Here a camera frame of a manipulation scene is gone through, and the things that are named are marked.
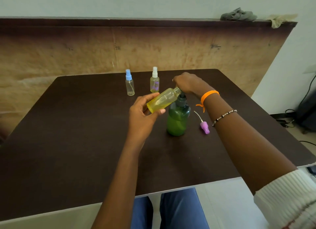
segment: knit sweater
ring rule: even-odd
[[[254,202],[273,228],[316,228],[316,183],[301,170],[261,188]]]

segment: jeans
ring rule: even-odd
[[[209,229],[195,188],[167,192],[160,199],[160,229]],[[131,229],[151,229],[153,206],[149,197],[134,200]]]

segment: forearm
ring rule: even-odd
[[[212,122],[232,110],[216,93],[205,99],[204,106]],[[252,194],[280,176],[297,169],[238,113],[231,113],[220,119],[215,129]]]
[[[92,229],[130,228],[137,183],[139,147],[125,143],[112,183]]]

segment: hand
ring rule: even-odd
[[[201,78],[195,74],[184,72],[179,76],[175,76],[172,80],[176,85],[185,93],[194,93],[197,97],[201,98],[204,93],[214,90]]]
[[[138,97],[133,106],[130,107],[129,126],[125,145],[136,146],[139,150],[143,147],[157,117],[166,111],[165,109],[160,109],[148,115],[150,112],[147,108],[147,103],[158,95],[159,93],[156,92]]]

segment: crumpled cloth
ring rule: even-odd
[[[235,20],[235,21],[255,21],[257,18],[251,11],[243,11],[241,8],[237,8],[230,13],[224,13],[221,15],[221,20]]]
[[[272,21],[272,28],[276,29],[280,27],[283,22],[292,21],[298,16],[298,14],[271,14],[267,20]]]

